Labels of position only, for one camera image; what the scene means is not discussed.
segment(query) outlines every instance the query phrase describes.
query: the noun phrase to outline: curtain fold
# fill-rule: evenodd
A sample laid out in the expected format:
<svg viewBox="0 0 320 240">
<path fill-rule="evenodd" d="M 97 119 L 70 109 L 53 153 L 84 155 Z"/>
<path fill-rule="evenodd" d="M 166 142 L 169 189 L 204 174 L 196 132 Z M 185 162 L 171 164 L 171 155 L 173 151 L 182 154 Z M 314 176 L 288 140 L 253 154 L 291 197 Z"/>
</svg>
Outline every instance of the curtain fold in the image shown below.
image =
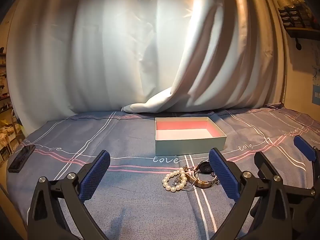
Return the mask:
<svg viewBox="0 0 320 240">
<path fill-rule="evenodd" d="M 28 133 L 87 111 L 261 107 L 284 73 L 272 0 L 20 0 L 7 65 Z"/>
</svg>

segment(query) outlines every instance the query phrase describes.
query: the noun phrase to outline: jewelry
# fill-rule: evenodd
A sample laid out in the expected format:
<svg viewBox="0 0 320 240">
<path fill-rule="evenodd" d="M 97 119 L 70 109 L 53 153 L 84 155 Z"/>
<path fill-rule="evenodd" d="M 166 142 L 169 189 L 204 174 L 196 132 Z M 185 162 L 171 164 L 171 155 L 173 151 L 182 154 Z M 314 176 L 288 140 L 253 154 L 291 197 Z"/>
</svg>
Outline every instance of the jewelry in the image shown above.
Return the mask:
<svg viewBox="0 0 320 240">
<path fill-rule="evenodd" d="M 171 187 L 168 184 L 168 181 L 170 178 L 174 177 L 174 176 L 178 176 L 174 182 L 175 182 L 175 187 Z M 166 176 L 164 177 L 164 179 L 161 181 L 162 182 L 162 186 L 166 189 L 166 191 L 171 191 L 171 192 L 176 192 L 179 191 L 181 189 L 183 189 L 187 183 L 187 177 L 185 175 L 185 168 L 180 167 L 178 170 L 168 173 L 166 174 Z"/>
<path fill-rule="evenodd" d="M 189 188 L 189 187 L 192 187 L 193 185 L 200 188 L 211 187 L 214 183 L 216 185 L 220 185 L 220 181 L 218 180 L 217 176 L 215 175 L 211 167 L 209 168 L 208 165 L 209 165 L 209 160 L 204 160 L 200 162 L 196 167 L 188 167 L 188 166 L 180 167 L 178 170 L 166 174 L 164 179 L 161 181 L 162 186 L 167 191 L 176 192 L 179 190 L 185 190 L 184 188 Z M 210 174 L 213 177 L 213 179 L 202 181 L 199 179 L 198 173 Z M 177 178 L 173 182 L 175 187 L 171 187 L 168 184 L 168 181 L 170 178 L 175 176 L 177 176 Z M 192 184 L 186 185 L 187 181 L 192 182 Z"/>
<path fill-rule="evenodd" d="M 220 185 L 220 181 L 218 180 L 216 174 L 213 172 L 209 160 L 204 160 L 200 162 L 196 167 L 188 168 L 190 172 L 186 173 L 186 176 L 189 181 L 192 181 L 193 184 L 200 188 L 208 188 L 211 187 L 214 183 L 216 185 Z M 210 174 L 213 179 L 202 181 L 199 179 L 198 173 Z"/>
</svg>

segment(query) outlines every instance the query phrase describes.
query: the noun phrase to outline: blue bed sheet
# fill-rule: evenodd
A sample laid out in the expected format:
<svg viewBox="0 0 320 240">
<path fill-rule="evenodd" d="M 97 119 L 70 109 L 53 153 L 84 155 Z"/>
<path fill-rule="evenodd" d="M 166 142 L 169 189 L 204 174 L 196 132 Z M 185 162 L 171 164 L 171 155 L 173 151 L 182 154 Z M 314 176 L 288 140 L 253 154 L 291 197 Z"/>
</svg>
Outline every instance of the blue bed sheet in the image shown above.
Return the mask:
<svg viewBox="0 0 320 240">
<path fill-rule="evenodd" d="M 153 115 L 91 112 L 50 121 L 18 147 L 16 152 L 24 145 L 36 145 L 20 173 L 7 173 L 9 197 L 23 220 L 27 223 L 39 177 L 63 178 L 69 172 L 78 172 L 101 150 L 107 150 L 110 168 L 85 205 L 109 239 L 210 239 L 234 202 L 217 185 L 175 193 L 162 187 L 161 180 L 168 172 L 196 165 L 208 157 L 155 156 L 155 117 L 165 116 L 208 116 L 227 135 L 223 155 L 241 170 L 256 175 L 253 155 L 263 151 L 285 184 L 313 185 L 311 163 L 293 145 L 295 135 L 301 135 L 312 146 L 320 145 L 320 125 L 307 115 L 285 108 Z M 70 229 L 80 236 L 64 201 L 60 203 Z M 241 235 L 251 221 L 248 216 Z"/>
</svg>

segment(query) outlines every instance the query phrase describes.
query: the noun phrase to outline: blue gripper pad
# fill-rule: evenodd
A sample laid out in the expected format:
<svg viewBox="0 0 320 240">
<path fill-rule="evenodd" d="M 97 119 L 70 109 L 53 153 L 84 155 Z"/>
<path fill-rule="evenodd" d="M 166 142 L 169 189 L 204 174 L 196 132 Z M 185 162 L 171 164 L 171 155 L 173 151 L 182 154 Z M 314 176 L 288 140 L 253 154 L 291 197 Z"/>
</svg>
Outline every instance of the blue gripper pad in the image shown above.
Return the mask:
<svg viewBox="0 0 320 240">
<path fill-rule="evenodd" d="M 220 180 L 228 198 L 237 202 L 240 198 L 238 181 L 214 149 L 209 152 L 209 163 Z"/>
<path fill-rule="evenodd" d="M 79 199 L 82 201 L 82 203 L 85 200 L 92 198 L 100 181 L 109 168 L 110 154 L 107 151 L 103 151 L 103 153 L 100 153 L 99 155 L 100 158 L 98 160 L 94 160 L 94 165 L 88 171 L 87 175 L 83 178 L 80 184 Z"/>
<path fill-rule="evenodd" d="M 300 135 L 294 137 L 293 143 L 310 162 L 316 161 L 315 150 Z"/>
</svg>

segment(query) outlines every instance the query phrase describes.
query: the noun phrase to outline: metal screw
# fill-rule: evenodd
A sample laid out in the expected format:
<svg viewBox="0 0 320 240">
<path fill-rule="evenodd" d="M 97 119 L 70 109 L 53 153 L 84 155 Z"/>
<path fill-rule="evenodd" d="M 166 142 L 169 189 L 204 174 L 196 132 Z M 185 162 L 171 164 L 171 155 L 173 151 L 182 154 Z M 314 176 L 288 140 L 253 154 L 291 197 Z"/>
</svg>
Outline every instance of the metal screw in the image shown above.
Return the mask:
<svg viewBox="0 0 320 240">
<path fill-rule="evenodd" d="M 278 175 L 274 176 L 273 179 L 277 182 L 281 181 L 281 177 Z"/>
<path fill-rule="evenodd" d="M 40 182 L 40 183 L 45 182 L 45 177 L 41 177 L 41 178 L 39 179 L 39 182 Z"/>
<path fill-rule="evenodd" d="M 69 173 L 68 175 L 67 175 L 67 178 L 68 179 L 74 179 L 76 177 L 76 175 L 72 172 L 72 173 Z"/>
<path fill-rule="evenodd" d="M 243 173 L 243 176 L 244 176 L 245 178 L 251 178 L 252 174 L 251 174 L 250 172 L 248 172 L 248 171 L 245 171 L 245 172 Z"/>
</svg>

